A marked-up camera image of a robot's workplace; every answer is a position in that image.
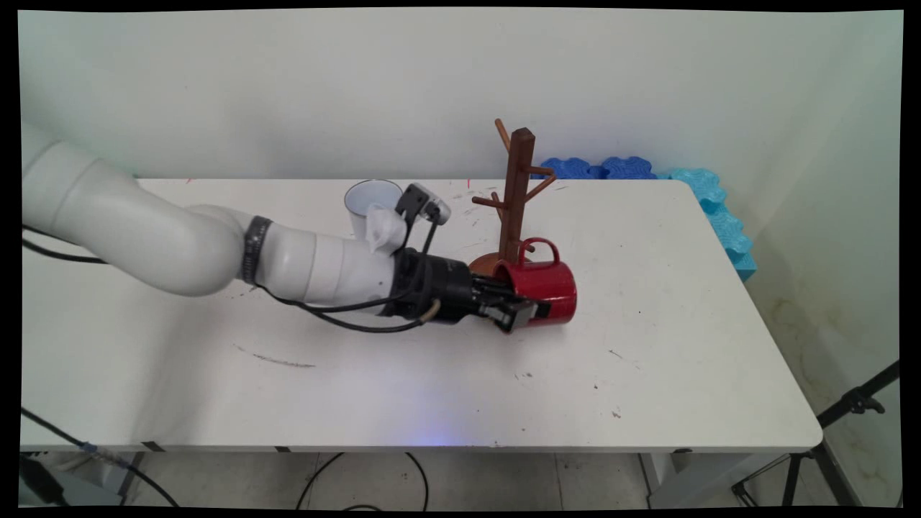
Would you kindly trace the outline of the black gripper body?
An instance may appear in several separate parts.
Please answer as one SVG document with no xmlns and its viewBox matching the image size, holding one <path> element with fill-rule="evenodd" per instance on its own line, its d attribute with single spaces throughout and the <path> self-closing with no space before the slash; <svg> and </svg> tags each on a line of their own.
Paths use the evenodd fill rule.
<svg viewBox="0 0 921 518">
<path fill-rule="evenodd" d="M 467 316 L 477 316 L 481 302 L 475 291 L 475 275 L 465 263 L 421 255 L 408 248 L 395 253 L 391 295 L 403 296 L 385 304 L 382 316 L 417 320 L 437 299 L 440 311 L 431 319 L 441 324 L 457 324 Z"/>
</svg>

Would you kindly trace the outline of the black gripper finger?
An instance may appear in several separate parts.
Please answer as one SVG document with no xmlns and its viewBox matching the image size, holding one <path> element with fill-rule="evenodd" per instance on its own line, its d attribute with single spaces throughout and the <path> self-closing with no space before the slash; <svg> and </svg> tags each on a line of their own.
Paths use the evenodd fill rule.
<svg viewBox="0 0 921 518">
<path fill-rule="evenodd" d="M 509 283 L 497 279 L 471 280 L 471 293 L 481 303 L 497 303 L 517 297 L 515 289 Z"/>
<path fill-rule="evenodd" d="M 532 320 L 549 315 L 550 302 L 520 297 L 500 297 L 481 303 L 479 315 L 493 322 L 502 332 L 510 334 L 520 327 L 529 327 Z"/>
</svg>

